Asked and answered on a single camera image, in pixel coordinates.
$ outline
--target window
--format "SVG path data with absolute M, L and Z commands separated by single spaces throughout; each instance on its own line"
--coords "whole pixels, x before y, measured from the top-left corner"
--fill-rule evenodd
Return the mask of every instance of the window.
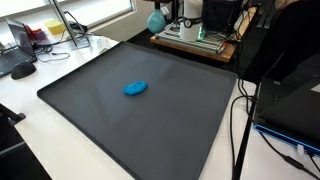
M 89 28 L 133 11 L 131 0 L 58 0 L 63 10 L 69 11 L 79 23 Z M 3 17 L 16 19 L 31 28 L 48 19 L 57 19 L 48 0 L 0 0 L 0 41 L 12 42 L 11 33 Z
M 49 4 L 48 0 L 0 0 L 2 5 L 0 17 L 32 10 Z
M 62 8 L 89 27 L 133 10 L 131 0 L 79 0 Z

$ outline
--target white wall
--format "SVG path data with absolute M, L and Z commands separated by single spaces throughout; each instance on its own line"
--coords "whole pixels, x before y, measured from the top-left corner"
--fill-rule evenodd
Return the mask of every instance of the white wall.
M 154 3 L 136 0 L 136 11 L 116 18 L 90 31 L 116 41 L 126 41 L 147 28 L 147 19 L 154 10 Z

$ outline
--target laptop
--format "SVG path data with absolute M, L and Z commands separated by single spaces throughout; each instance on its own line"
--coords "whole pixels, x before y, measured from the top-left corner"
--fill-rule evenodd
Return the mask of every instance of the laptop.
M 320 156 L 320 78 L 314 77 L 255 118 L 254 129 Z
M 17 64 L 37 60 L 25 25 L 9 18 L 6 21 L 17 47 L 0 55 L 0 78 L 10 74 Z

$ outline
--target blue sponge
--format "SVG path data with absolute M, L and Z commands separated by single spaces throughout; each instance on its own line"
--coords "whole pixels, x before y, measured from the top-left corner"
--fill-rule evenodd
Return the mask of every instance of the blue sponge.
M 123 88 L 123 93 L 129 96 L 134 96 L 142 93 L 147 89 L 148 84 L 145 81 L 136 81 Z

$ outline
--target black box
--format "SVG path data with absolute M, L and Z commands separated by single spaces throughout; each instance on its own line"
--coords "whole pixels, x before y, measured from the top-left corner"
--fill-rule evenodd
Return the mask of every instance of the black box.
M 204 0 L 202 22 L 207 30 L 233 33 L 243 0 Z

